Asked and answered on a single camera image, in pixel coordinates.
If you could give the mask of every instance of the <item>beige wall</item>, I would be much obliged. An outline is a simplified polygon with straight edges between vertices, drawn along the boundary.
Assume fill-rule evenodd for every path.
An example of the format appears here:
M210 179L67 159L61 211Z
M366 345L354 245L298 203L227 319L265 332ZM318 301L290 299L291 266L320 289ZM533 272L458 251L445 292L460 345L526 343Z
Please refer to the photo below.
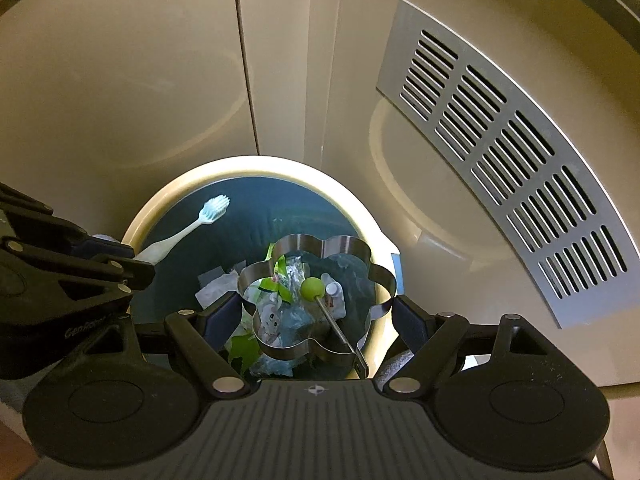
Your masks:
M304 163L320 169L340 0L310 0Z
M640 241L640 55L579 0L409 1L524 87L585 156ZM520 312L597 384L640 381L640 308L558 330L475 197L376 91L397 2L340 0L326 127L307 128L309 160L320 146L321 169L398 245L406 292L425 309L486 323ZM618 480L640 478L636 395L610 400L606 442Z
M239 0L261 155L302 162L310 0Z
M0 17L0 80L0 180L92 233L256 153L235 0L22 0Z

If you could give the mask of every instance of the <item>metal frame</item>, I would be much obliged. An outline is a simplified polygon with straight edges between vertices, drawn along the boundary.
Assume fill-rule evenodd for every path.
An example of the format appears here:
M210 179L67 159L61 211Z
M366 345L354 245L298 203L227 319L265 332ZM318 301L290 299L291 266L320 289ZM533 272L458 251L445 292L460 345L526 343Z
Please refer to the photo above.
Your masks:
M319 240L312 235L287 235L275 243L273 251L271 251L270 259L251 264L243 269L238 277L238 292L242 296L242 304L245 310L253 316L254 336L258 341L258 345L265 354L273 359L288 361L313 353L323 361L331 364L338 366L355 365L356 371L361 379L368 377L369 369L366 361L364 361L364 358L360 355L360 349L363 348L369 335L371 323L388 313L391 308L390 301L370 307L365 320L364 336L357 343L357 350L355 350L355 352L329 350L313 337L306 338L293 346L275 347L265 343L258 335L262 325L260 313L253 303L244 298L244 293L252 283L273 276L276 262L281 256L298 251L306 251L314 254L318 258L327 258L333 254L351 254L356 256L367 265L369 271L367 276L372 282L382 286L388 292L390 298L393 298L396 294L396 278L388 269L385 269L385 267L371 262L371 249L367 243L360 238L339 235L328 238L327 240Z
M378 89L474 192L559 325L637 306L640 256L596 175L500 67L400 0Z

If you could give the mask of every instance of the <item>logo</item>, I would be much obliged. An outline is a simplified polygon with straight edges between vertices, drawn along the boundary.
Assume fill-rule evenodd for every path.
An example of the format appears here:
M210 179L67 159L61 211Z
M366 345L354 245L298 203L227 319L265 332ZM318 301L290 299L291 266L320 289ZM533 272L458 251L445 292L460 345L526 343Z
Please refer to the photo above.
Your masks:
M324 394L327 390L328 388L325 388L320 384L314 384L313 386L309 386L305 391L317 397L318 395Z
M107 319L107 317L102 316L102 317L99 317L98 319L94 319L93 321L87 321L85 324L82 324L80 326L67 328L65 332L65 339L69 339L70 337L81 334L82 332L91 330L92 328L95 328L98 325L100 325L100 323L102 323L105 319Z

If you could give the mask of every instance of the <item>green ball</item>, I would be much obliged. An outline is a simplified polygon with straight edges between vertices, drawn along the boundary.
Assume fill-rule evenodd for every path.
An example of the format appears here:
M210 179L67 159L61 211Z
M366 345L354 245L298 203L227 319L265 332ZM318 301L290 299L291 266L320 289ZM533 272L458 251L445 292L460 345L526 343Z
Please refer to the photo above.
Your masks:
M318 296L324 296L324 283L318 278L307 278L300 285L300 296L307 301L314 301Z

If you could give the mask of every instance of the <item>trash bag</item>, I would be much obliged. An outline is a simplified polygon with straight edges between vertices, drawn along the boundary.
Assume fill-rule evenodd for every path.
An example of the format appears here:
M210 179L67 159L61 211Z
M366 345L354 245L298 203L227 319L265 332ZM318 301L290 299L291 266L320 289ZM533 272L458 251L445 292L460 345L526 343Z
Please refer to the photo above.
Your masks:
M216 267L229 272L243 260L247 265L261 261L269 245L284 235L305 233L320 239L357 236L344 215L312 190L277 178L246 176L209 184L181 199L151 229L142 248L193 222L202 205L219 194L231 199L226 214L215 224L198 227L156 265L153 283L131 302L136 323L161 321L183 308L200 311L195 295L201 289L201 274ZM368 309L376 303L365 264L346 254L324 260L306 253L302 257L309 264L311 276L319 278L327 272L342 284L347 315L339 323L355 344L364 334ZM344 378L349 371L310 358L296 367L294 377L332 380Z

